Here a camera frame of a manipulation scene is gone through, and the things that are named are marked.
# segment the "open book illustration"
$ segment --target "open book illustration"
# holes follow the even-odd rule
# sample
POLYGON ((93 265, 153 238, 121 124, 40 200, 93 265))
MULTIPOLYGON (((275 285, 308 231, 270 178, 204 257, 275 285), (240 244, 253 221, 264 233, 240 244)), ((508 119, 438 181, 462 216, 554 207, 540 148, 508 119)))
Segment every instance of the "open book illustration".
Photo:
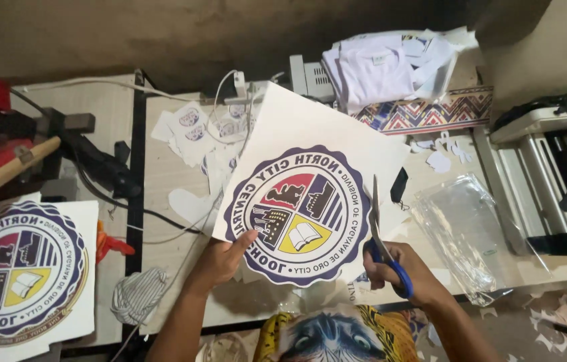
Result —
POLYGON ((17 294, 20 298, 26 298, 31 288, 42 279, 41 275, 24 272, 19 275, 13 285, 11 285, 10 290, 17 294))
POLYGON ((290 230, 288 237, 292 242, 292 246, 297 251, 300 251, 304 245, 311 242, 312 240, 317 240, 321 235, 312 227, 308 222, 302 222, 298 224, 293 230, 290 230))

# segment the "white table surface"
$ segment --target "white table surface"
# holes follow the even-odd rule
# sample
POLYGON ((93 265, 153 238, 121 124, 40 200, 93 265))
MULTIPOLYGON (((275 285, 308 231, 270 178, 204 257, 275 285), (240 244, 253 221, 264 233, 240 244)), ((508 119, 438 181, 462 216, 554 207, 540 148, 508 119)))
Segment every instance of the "white table surface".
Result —
MULTIPOLYGON (((134 74, 119 75, 111 79, 134 84, 134 74)), ((113 144, 124 140, 131 147, 131 126, 133 124, 133 90, 114 84, 91 83, 55 89, 41 89, 27 92, 33 102, 43 107, 53 107, 64 113, 92 113, 95 116, 95 131, 86 135, 99 150, 113 154, 113 144)), ((40 117, 38 111, 21 99, 11 95, 11 103, 17 110, 29 117, 40 117)), ((62 160, 61 177, 77 178, 73 163, 62 160)), ((78 179, 77 200, 97 200, 78 179)), ((106 190, 98 187, 105 194, 106 190)), ((113 207, 99 200, 99 219, 104 230, 111 236, 125 237, 127 234, 127 211, 117 208, 110 218, 113 207)), ((109 251, 96 267, 95 280, 95 333, 78 342, 63 343, 63 348, 88 347, 118 343, 122 338, 122 324, 111 313, 113 288, 124 277, 125 259, 116 251, 109 251)))
MULTIPOLYGON (((183 96, 196 98, 198 94, 186 94, 183 96)), ((199 168, 190 168, 185 165, 183 160, 169 149, 167 143, 150 137, 151 130, 162 111, 175 112, 184 104, 186 102, 174 101, 163 97, 150 98, 147 101, 145 208, 159 211, 182 224, 189 225, 169 207, 167 195, 176 188, 184 188, 197 196, 208 195, 207 177, 200 172, 199 168)), ((203 110, 209 112, 211 111, 211 106, 204 106, 203 110)), ((409 176, 403 197, 403 201, 406 204, 411 205, 414 201, 413 195, 416 192, 466 173, 474 173, 482 184, 487 184, 470 132, 468 130, 460 130, 451 132, 451 134, 451 140, 457 140, 458 144, 472 155, 472 161, 461 164, 455 156, 449 155, 449 158, 452 160, 451 169, 447 173, 438 174, 426 164, 426 158, 431 152, 411 153, 404 165, 409 176)), ((442 260, 438 257, 416 223, 412 219, 409 219, 407 223, 408 236, 398 235, 393 241, 409 243, 430 268, 445 268, 442 260)), ((180 234, 178 229, 152 216, 145 216, 144 229, 144 241, 146 242, 166 240, 180 234)), ((176 276, 177 281, 174 287, 167 292, 159 304, 159 308, 150 323, 140 328, 141 334, 159 332, 160 326, 174 304, 183 280, 200 255, 206 242, 207 238, 204 236, 197 238, 196 235, 186 234, 170 242, 144 245, 143 270, 151 267, 161 267, 167 271, 170 277, 173 277, 183 262, 185 265, 183 271, 176 276), (185 255, 194 241, 196 242, 192 253, 185 260, 185 255)), ((509 253, 503 254, 500 259, 500 265, 503 269, 507 286, 521 287, 567 280, 567 257, 545 256, 543 259, 547 267, 551 269, 551 275, 540 268, 539 264, 531 257, 513 256, 509 253)), ((462 293, 462 289, 455 280, 452 280, 447 288, 452 294, 462 293)), ((279 310, 289 312, 308 310, 308 305, 312 304, 313 300, 306 300, 302 303, 300 298, 292 293, 293 289, 293 287, 285 285, 274 286, 267 281, 244 284, 231 280, 224 285, 216 287, 210 295, 207 301, 203 326, 266 319, 279 310)), ((358 303, 381 305, 404 301, 391 288, 384 288, 376 292, 359 290, 358 293, 358 303)))

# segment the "yellow patterned shirt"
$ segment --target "yellow patterned shirt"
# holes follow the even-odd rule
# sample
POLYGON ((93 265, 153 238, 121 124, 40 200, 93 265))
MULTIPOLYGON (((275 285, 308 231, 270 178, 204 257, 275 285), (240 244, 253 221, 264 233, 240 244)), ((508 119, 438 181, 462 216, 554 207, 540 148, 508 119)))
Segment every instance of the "yellow patterned shirt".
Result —
POLYGON ((406 316, 340 305, 306 316, 279 313, 263 325, 254 362, 417 362, 406 316))

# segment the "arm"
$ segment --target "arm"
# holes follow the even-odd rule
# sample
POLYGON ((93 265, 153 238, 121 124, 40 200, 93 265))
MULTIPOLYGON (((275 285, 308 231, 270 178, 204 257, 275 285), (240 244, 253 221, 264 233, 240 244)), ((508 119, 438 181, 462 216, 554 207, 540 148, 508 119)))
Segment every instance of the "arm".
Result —
MULTIPOLYGON (((504 361, 410 245, 385 243, 393 258, 411 277, 414 295, 409 301, 422 307, 435 326, 451 361, 504 361)), ((374 263, 369 252, 364 254, 364 268, 371 281, 371 289, 383 288, 386 282, 401 287, 399 277, 393 269, 386 264, 374 263)))
POLYGON ((194 361, 207 296, 216 285, 230 280, 257 232, 246 231, 234 243, 210 239, 188 275, 174 307, 147 355, 148 362, 194 361))

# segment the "clear plastic sheet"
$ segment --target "clear plastic sheet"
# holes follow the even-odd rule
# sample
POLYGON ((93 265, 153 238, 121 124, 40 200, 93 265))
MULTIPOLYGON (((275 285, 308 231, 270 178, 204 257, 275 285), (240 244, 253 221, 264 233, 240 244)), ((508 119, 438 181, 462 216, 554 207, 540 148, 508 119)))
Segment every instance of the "clear plastic sheet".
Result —
MULTIPOLYGON (((475 305, 487 306, 512 292, 521 275, 498 221, 496 203, 473 174, 457 177, 415 194, 414 220, 475 305)), ((551 274, 532 258, 541 282, 551 274)))

